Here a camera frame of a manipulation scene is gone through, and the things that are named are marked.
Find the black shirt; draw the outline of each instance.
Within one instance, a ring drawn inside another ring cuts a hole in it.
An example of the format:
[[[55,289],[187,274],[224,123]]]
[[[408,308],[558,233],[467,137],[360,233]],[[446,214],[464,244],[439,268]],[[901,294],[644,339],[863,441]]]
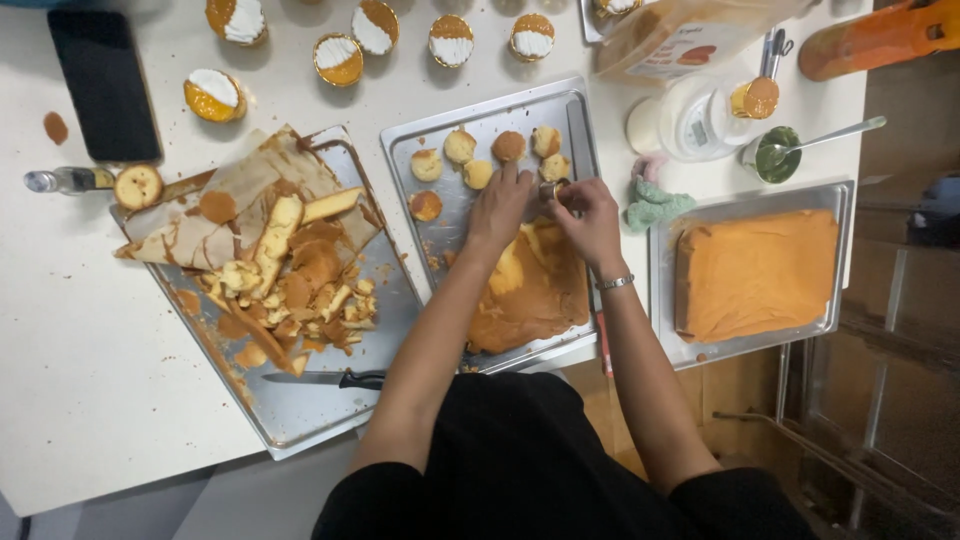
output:
[[[606,455],[550,374],[459,375],[426,473],[376,463],[334,488],[313,538],[811,538],[769,474],[732,469],[669,497]]]

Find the smartphone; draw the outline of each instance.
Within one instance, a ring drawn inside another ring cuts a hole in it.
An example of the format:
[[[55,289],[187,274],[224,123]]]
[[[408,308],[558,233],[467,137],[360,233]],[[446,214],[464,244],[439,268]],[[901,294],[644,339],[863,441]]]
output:
[[[127,19],[116,12],[53,10],[47,25],[90,157],[158,161],[154,114]]]

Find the metal spoon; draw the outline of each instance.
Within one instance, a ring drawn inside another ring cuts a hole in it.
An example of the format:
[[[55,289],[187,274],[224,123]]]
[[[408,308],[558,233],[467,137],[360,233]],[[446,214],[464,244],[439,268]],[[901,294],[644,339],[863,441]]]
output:
[[[800,150],[801,148],[806,148],[807,146],[813,146],[814,144],[820,144],[821,142],[827,142],[828,140],[834,140],[835,138],[840,138],[842,136],[869,132],[870,130],[883,127],[883,125],[886,123],[887,118],[885,116],[877,116],[875,118],[871,118],[870,120],[860,122],[859,124],[853,124],[849,128],[844,128],[831,134],[817,137],[809,142],[805,142],[804,144],[798,144],[797,146],[787,147],[776,143],[770,144],[756,151],[756,162],[763,163],[763,170],[770,170],[783,163],[783,160],[786,159],[787,154],[791,152]]]

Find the green cloth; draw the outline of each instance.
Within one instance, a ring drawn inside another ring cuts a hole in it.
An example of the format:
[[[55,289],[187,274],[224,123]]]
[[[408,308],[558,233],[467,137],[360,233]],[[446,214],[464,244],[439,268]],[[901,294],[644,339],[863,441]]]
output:
[[[696,206],[697,201],[686,193],[667,193],[638,176],[634,202],[627,208],[627,225],[634,233],[643,233],[654,223],[671,220]]]

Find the white table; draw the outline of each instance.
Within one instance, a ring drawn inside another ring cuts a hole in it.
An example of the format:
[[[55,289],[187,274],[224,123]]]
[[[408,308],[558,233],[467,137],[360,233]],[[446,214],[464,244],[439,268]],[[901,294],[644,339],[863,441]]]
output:
[[[214,166],[242,134],[289,122],[301,134],[346,124],[401,251],[414,252],[379,143],[380,131],[532,86],[590,73],[572,1],[528,1],[557,28],[552,54],[520,64],[505,49],[512,17],[503,2],[395,0],[401,36],[387,59],[368,61],[364,80],[337,89],[317,76],[314,41],[347,32],[352,2],[265,0],[270,38],[256,49],[220,41],[196,0],[139,2],[131,14],[165,153],[169,181]],[[427,54],[436,6],[474,4],[466,17],[477,36],[466,66],[445,70]],[[560,6],[551,12],[548,6]],[[784,25],[797,45],[832,21],[826,5]],[[742,55],[759,66],[759,45]],[[813,84],[797,72],[796,52],[782,63],[780,124],[803,137],[862,117],[866,76]],[[198,67],[227,71],[249,96],[239,123],[214,125],[184,105],[182,81]],[[0,490],[20,515],[104,495],[151,480],[264,450],[240,408],[141,264],[110,253],[124,238],[109,217],[110,194],[37,195],[20,184],[32,169],[89,164],[63,83],[44,12],[0,8],[0,156],[7,188],[0,199]],[[636,158],[623,134],[630,106],[643,95],[589,81],[589,100],[604,177],[621,206]],[[58,112],[70,136],[55,146],[42,118]],[[804,152],[804,165],[780,189],[828,177],[856,178],[858,137]],[[699,198],[729,196],[759,185],[733,158],[670,166],[663,184]],[[645,235],[624,234],[624,253],[644,294]],[[419,259],[407,258],[425,288]],[[585,347],[564,361],[595,357]]]

